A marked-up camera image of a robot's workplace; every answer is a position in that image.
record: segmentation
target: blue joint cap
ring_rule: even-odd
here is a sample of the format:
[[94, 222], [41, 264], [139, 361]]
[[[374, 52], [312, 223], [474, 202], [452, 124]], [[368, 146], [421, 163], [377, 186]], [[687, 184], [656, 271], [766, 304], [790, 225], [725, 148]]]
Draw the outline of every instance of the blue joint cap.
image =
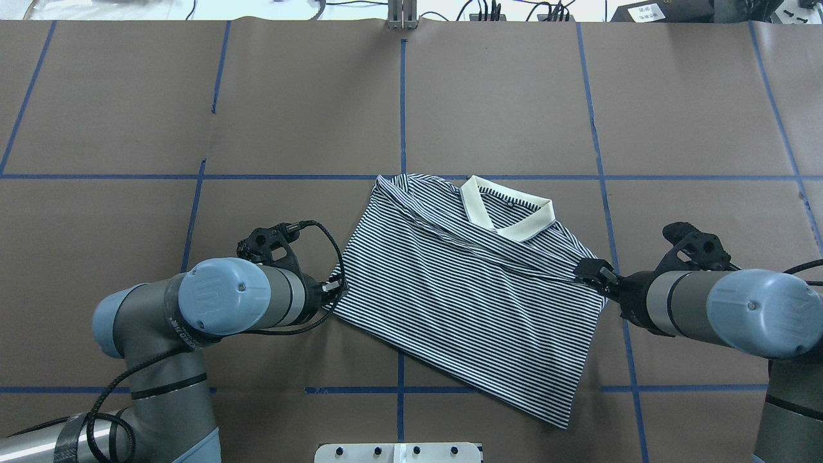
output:
[[114, 345], [114, 319], [117, 318], [117, 312], [126, 297], [134, 291], [134, 288], [139, 288], [146, 283], [140, 283], [132, 286], [129, 289], [124, 289], [121, 292], [116, 292], [97, 304], [94, 316], [91, 317], [91, 332], [95, 336], [95, 341], [100, 345], [103, 353], [109, 357], [123, 358], [123, 355], [117, 350]]
[[228, 336], [246, 331], [260, 320], [272, 299], [266, 274], [236, 257], [204, 260], [180, 284], [183, 318], [203, 333]]
[[802, 279], [746, 269], [721, 278], [706, 301], [726, 344], [765, 358], [803, 355], [823, 338], [823, 302]]

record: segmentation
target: black cable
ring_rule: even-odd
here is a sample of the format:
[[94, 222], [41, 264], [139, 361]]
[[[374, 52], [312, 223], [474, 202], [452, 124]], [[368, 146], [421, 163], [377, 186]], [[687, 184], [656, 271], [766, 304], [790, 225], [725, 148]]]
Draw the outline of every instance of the black cable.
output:
[[131, 425], [126, 423], [125, 420], [118, 418], [114, 415], [100, 413], [100, 407], [103, 406], [103, 402], [105, 402], [106, 397], [108, 397], [109, 394], [111, 394], [111, 392], [114, 391], [114, 388], [117, 387], [118, 384], [123, 382], [123, 380], [133, 375], [134, 373], [139, 372], [143, 368], [150, 367], [155, 363], [166, 360], [169, 357], [173, 357], [180, 353], [186, 352], [191, 352], [191, 350], [189, 350], [188, 347], [183, 346], [176, 349], [172, 349], [169, 352], [156, 355], [155, 357], [149, 358], [144, 362], [140, 362], [134, 367], [129, 368], [125, 372], [120, 373], [120, 376], [114, 378], [114, 380], [111, 381], [109, 385], [105, 387], [105, 389], [103, 389], [103, 392], [100, 392], [100, 396], [97, 397], [97, 401], [94, 405], [92, 405], [91, 411], [86, 415], [86, 442], [89, 445], [89, 449], [91, 450], [92, 455], [94, 455], [100, 463], [119, 463], [119, 461], [110, 460], [106, 455], [104, 455], [100, 447], [97, 445], [97, 439], [95, 438], [95, 421], [97, 419], [103, 419], [105, 421], [110, 421], [112, 423], [117, 424], [118, 426], [123, 428], [126, 431], [127, 436], [130, 437], [129, 441], [132, 445], [129, 447], [128, 454], [126, 455], [126, 458], [123, 460], [122, 463], [129, 463], [134, 457], [135, 452], [134, 430], [132, 429]]
[[466, 11], [466, 7], [468, 7], [469, 3], [471, 3], [471, 2], [474, 2], [474, 0], [467, 0], [467, 1], [463, 4], [463, 7], [462, 7], [462, 8], [460, 8], [460, 13], [458, 13], [458, 19], [456, 19], [455, 21], [460, 21], [460, 17], [463, 15], [463, 12], [465, 12], [465, 11]]
[[[319, 222], [316, 222], [314, 220], [308, 220], [308, 221], [305, 221], [305, 222], [301, 222], [300, 225], [303, 228], [306, 228], [306, 227], [317, 227], [317, 228], [319, 228], [320, 231], [323, 232], [324, 235], [326, 235], [326, 237], [328, 238], [328, 241], [330, 243], [332, 243], [332, 246], [334, 247], [334, 252], [337, 254], [337, 265], [338, 265], [339, 270], [340, 270], [340, 287], [345, 288], [346, 287], [346, 268], [343, 266], [343, 253], [340, 251], [340, 246], [338, 246], [337, 242], [334, 241], [334, 237], [332, 236], [332, 234], [326, 229], [326, 227], [324, 227]], [[332, 313], [334, 313], [334, 310], [337, 308], [337, 304], [340, 302], [340, 300], [342, 298], [343, 298], [343, 292], [340, 291], [337, 294], [337, 296], [334, 298], [334, 301], [332, 302], [332, 305], [329, 307], [328, 311], [322, 317], [320, 317], [317, 321], [315, 321], [311, 325], [304, 326], [303, 328], [299, 328], [297, 330], [288, 330], [288, 331], [249, 330], [249, 331], [244, 331], [243, 333], [245, 333], [245, 334], [263, 334], [263, 335], [266, 335], [266, 336], [287, 336], [287, 335], [292, 335], [292, 334], [305, 333], [306, 331], [313, 330], [314, 328], [316, 328], [320, 324], [322, 324], [324, 321], [328, 320], [328, 317], [332, 316]]]
[[326, 0], [318, 0], [318, 2], [320, 2], [320, 8], [318, 8], [314, 16], [309, 18], [309, 21], [317, 21], [323, 15], [323, 12], [326, 11]]
[[569, 8], [567, 8], [563, 2], [558, 2], [557, 7], [555, 8], [554, 13], [552, 14], [552, 21], [563, 21], [563, 15], [569, 14]]
[[198, 0], [194, 0], [194, 4], [192, 5], [192, 11], [188, 12], [188, 16], [186, 16], [186, 21], [191, 19], [192, 15], [194, 14], [194, 8], [198, 7]]
[[551, 3], [549, 3], [549, 2], [537, 2], [537, 3], [534, 4], [534, 7], [532, 8], [532, 10], [530, 12], [528, 12], [528, 16], [526, 16], [526, 22], [528, 22], [528, 20], [532, 19], [532, 14], [534, 14], [534, 10], [537, 10], [537, 7], [539, 7], [541, 5], [548, 6], [549, 7], [549, 13], [551, 14], [551, 7], [552, 7]]
[[[794, 274], [798, 274], [798, 273], [802, 272], [803, 270], [814, 269], [815, 267], [821, 267], [821, 266], [823, 266], [823, 259], [817, 259], [817, 260], [812, 260], [810, 262], [806, 262], [805, 264], [795, 265], [794, 267], [792, 267], [791, 269], [786, 270], [783, 273], [784, 274], [794, 275]], [[809, 285], [809, 286], [823, 286], [823, 281], [812, 280], [812, 281], [807, 281], [806, 284]]]
[[326, 3], [327, 5], [351, 5], [352, 3], [368, 3], [369, 5], [388, 5], [387, 2], [371, 2], [370, 0], [352, 0], [351, 2]]
[[803, 270], [814, 269], [815, 267], [823, 266], [823, 259], [813, 260], [811, 262], [806, 262], [805, 264], [795, 265], [791, 269], [786, 270], [783, 272], [784, 274], [794, 275]]
[[54, 426], [55, 424], [66, 423], [68, 421], [68, 416], [64, 416], [62, 418], [53, 419], [51, 421], [47, 421], [45, 423], [36, 424], [30, 428], [23, 429], [22, 431], [17, 431], [14, 434], [9, 435], [9, 437], [19, 436], [21, 434], [26, 433], [33, 433], [34, 431], [39, 431], [40, 429], [46, 429], [49, 426]]
[[[134, 453], [137, 450], [137, 437], [134, 435], [134, 428], [132, 428], [132, 425], [129, 424], [129, 423], [126, 423], [125, 419], [122, 419], [119, 416], [113, 415], [113, 414], [100, 414], [100, 413], [98, 413], [98, 414], [94, 414], [94, 418], [95, 419], [101, 419], [103, 421], [108, 421], [110, 423], [115, 424], [116, 426], [120, 426], [121, 428], [123, 428], [123, 430], [126, 432], [126, 441], [128, 443], [128, 445], [126, 446], [128, 451], [126, 452], [126, 458], [123, 460], [123, 463], [130, 463], [132, 460], [134, 460]], [[114, 451], [113, 448], [111, 450], [109, 450], [109, 453], [110, 454], [116, 454], [116, 452]], [[115, 457], [114, 459], [110, 460], [110, 459], [106, 458], [105, 455], [103, 455], [103, 452], [101, 452], [100, 454], [104, 458], [103, 460], [98, 458], [97, 460], [100, 461], [100, 462], [108, 462], [108, 461], [112, 461], [113, 463], [119, 463], [120, 462], [120, 459], [118, 457]]]
[[425, 13], [421, 14], [421, 15], [420, 15], [420, 17], [423, 17], [423, 16], [425, 16], [425, 15], [437, 15], [437, 16], [442, 17], [442, 18], [443, 18], [443, 19], [445, 19], [446, 21], [448, 21], [448, 20], [449, 20], [449, 19], [447, 19], [447, 18], [446, 18], [446, 16], [443, 16], [443, 15], [441, 15], [441, 14], [440, 14], [440, 13], [438, 13], [438, 12], [425, 12]]
[[562, 4], [558, 2], [554, 8], [549, 8], [549, 14], [546, 15], [544, 21], [557, 21], [557, 13], [560, 10], [560, 7], [562, 7]]

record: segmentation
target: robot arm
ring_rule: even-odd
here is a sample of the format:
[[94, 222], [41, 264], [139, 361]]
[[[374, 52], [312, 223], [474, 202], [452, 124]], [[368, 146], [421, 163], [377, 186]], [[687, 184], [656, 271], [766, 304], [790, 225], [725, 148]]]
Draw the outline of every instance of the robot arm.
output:
[[[663, 336], [685, 336], [770, 360], [754, 463], [819, 461], [823, 455], [823, 301], [807, 282], [737, 269], [715, 235], [679, 222], [654, 271], [627, 277], [583, 260], [580, 283], [618, 302], [621, 316]], [[683, 252], [685, 262], [677, 257]]]
[[[130, 377], [133, 406], [114, 415], [128, 429], [105, 422], [111, 415], [96, 414], [102, 395], [94, 413], [0, 440], [0, 461], [219, 463], [202, 350], [233, 334], [292, 334], [328, 318], [334, 306], [302, 330], [264, 331], [305, 323], [345, 290], [342, 262], [340, 279], [326, 283], [300, 270], [289, 243], [312, 225], [331, 240], [316, 222], [259, 228], [239, 243], [243, 259], [205, 260], [186, 274], [105, 298], [94, 314], [94, 336], [106, 354], [125, 359], [129, 368], [118, 380]], [[280, 247], [286, 256], [275, 260], [272, 251]]]

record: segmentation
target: white collar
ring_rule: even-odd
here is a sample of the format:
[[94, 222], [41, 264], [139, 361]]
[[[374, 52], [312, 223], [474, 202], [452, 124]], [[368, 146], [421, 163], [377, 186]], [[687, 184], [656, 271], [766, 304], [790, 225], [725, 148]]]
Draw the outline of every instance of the white collar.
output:
[[[494, 223], [491, 222], [488, 211], [486, 211], [486, 206], [483, 205], [483, 199], [480, 197], [480, 187], [494, 190], [510, 198], [520, 199], [521, 201], [539, 207], [539, 209], [514, 225], [495, 228]], [[492, 183], [476, 175], [472, 175], [472, 178], [460, 187], [460, 194], [463, 197], [463, 207], [466, 209], [466, 216], [469, 222], [483, 227], [486, 230], [494, 230], [499, 235], [513, 241], [526, 241], [537, 233], [545, 230], [555, 221], [555, 209], [551, 204], [551, 199], [521, 193], [516, 189], [506, 188], [503, 185]]]

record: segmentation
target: blue tape line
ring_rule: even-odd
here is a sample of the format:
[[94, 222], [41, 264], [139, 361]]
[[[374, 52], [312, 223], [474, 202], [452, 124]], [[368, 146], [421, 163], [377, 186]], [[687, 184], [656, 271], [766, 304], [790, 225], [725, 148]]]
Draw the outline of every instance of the blue tape line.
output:
[[406, 173], [406, 39], [400, 39], [400, 173]]
[[[617, 246], [614, 236], [614, 227], [611, 222], [611, 208], [609, 207], [608, 192], [606, 189], [606, 173], [603, 169], [603, 159], [600, 149], [600, 138], [597, 135], [597, 125], [594, 123], [594, 102], [592, 98], [592, 87], [588, 79], [588, 66], [586, 64], [586, 50], [583, 42], [583, 28], [580, 23], [575, 23], [577, 26], [577, 42], [580, 50], [580, 67], [583, 71], [583, 82], [586, 90], [586, 104], [588, 106], [588, 120], [592, 129], [592, 142], [594, 144], [594, 151], [597, 154], [597, 174], [600, 180], [600, 194], [603, 202], [603, 213], [606, 218], [606, 229], [609, 235], [609, 248], [611, 249], [611, 262], [614, 265], [615, 271], [620, 272], [620, 264], [617, 259]], [[643, 463], [649, 463], [649, 449], [646, 446], [646, 432], [643, 425], [643, 410], [640, 406], [640, 392], [637, 387], [637, 375], [635, 372], [635, 356], [631, 348], [631, 336], [629, 333], [629, 326], [623, 322], [623, 340], [625, 343], [625, 356], [629, 364], [629, 378], [631, 379], [631, 394], [635, 402], [635, 418], [637, 420], [637, 434], [640, 439], [640, 455], [643, 458]]]
[[203, 187], [203, 176], [206, 173], [206, 160], [200, 162], [198, 172], [198, 184], [194, 188], [194, 199], [192, 200], [192, 214], [188, 217], [188, 230], [186, 231], [186, 246], [183, 248], [183, 261], [180, 264], [180, 273], [188, 270], [188, 253], [192, 249], [192, 237], [194, 236], [194, 221], [198, 217], [198, 206], [200, 205], [200, 191]]
[[20, 105], [20, 111], [17, 113], [17, 119], [14, 121], [14, 127], [12, 128], [12, 134], [8, 137], [8, 143], [6, 143], [6, 151], [2, 155], [2, 160], [0, 160], [0, 174], [6, 170], [6, 164], [8, 163], [8, 158], [12, 154], [12, 147], [14, 146], [14, 140], [17, 138], [17, 130], [20, 129], [20, 124], [23, 121], [23, 114], [26, 113], [26, 107], [29, 105], [29, 99], [31, 98], [31, 92], [35, 89], [35, 82], [37, 82], [37, 76], [40, 74], [40, 69], [43, 67], [43, 61], [46, 59], [46, 52], [49, 51], [49, 44], [51, 44], [52, 36], [54, 36], [54, 28], [57, 27], [57, 22], [52, 21], [51, 27], [49, 27], [49, 33], [46, 35], [46, 41], [43, 43], [43, 49], [40, 50], [40, 58], [37, 60], [37, 66], [35, 66], [35, 72], [31, 75], [31, 81], [29, 81], [29, 87], [26, 89], [26, 96], [23, 97], [23, 103]]
[[223, 64], [226, 62], [226, 48], [229, 46], [231, 21], [226, 21], [226, 31], [223, 32], [223, 49], [220, 51], [220, 64], [217, 65], [217, 79], [214, 81], [214, 100], [212, 100], [212, 114], [217, 112], [217, 97], [220, 95], [220, 81], [223, 78]]
[[[700, 385], [666, 385], [666, 386], [638, 386], [640, 392], [749, 392], [766, 391], [767, 384], [700, 384]], [[601, 392], [631, 392], [631, 386], [603, 386]]]
[[811, 210], [811, 205], [809, 204], [809, 197], [806, 194], [806, 187], [803, 185], [803, 181], [801, 180], [800, 169], [797, 168], [797, 160], [794, 157], [794, 150], [792, 150], [792, 144], [788, 141], [786, 128], [783, 126], [783, 118], [780, 116], [780, 111], [777, 108], [777, 102], [774, 101], [774, 94], [772, 93], [771, 84], [769, 83], [769, 76], [766, 75], [766, 68], [763, 65], [763, 57], [760, 54], [760, 44], [757, 42], [757, 33], [755, 32], [755, 25], [752, 21], [749, 21], [749, 32], [751, 33], [751, 44], [755, 48], [757, 67], [760, 68], [760, 76], [763, 77], [763, 85], [766, 89], [766, 95], [769, 97], [769, 104], [771, 104], [772, 112], [774, 112], [774, 119], [777, 122], [777, 126], [780, 131], [780, 138], [783, 139], [783, 145], [786, 147], [786, 154], [788, 155], [789, 163], [792, 165], [794, 178], [795, 180], [797, 180], [797, 187], [800, 189], [800, 194], [802, 194], [803, 196], [803, 206], [806, 209], [806, 216], [809, 218], [809, 225], [811, 225], [811, 231], [812, 233], [814, 233], [815, 236], [817, 250], [820, 253], [820, 255], [823, 255], [823, 239], [821, 239], [820, 228], [817, 226], [815, 214]]
[[635, 370], [635, 353], [631, 347], [631, 333], [629, 322], [623, 320], [623, 342], [625, 356], [629, 363], [629, 380], [631, 381], [631, 398], [635, 402], [635, 417], [637, 418], [637, 434], [640, 437], [640, 454], [644, 463], [649, 463], [649, 448], [646, 446], [646, 430], [643, 425], [643, 409], [640, 406], [640, 388], [637, 385], [637, 371]]
[[406, 386], [406, 356], [398, 350], [398, 442], [406, 440], [404, 408], [404, 391]]

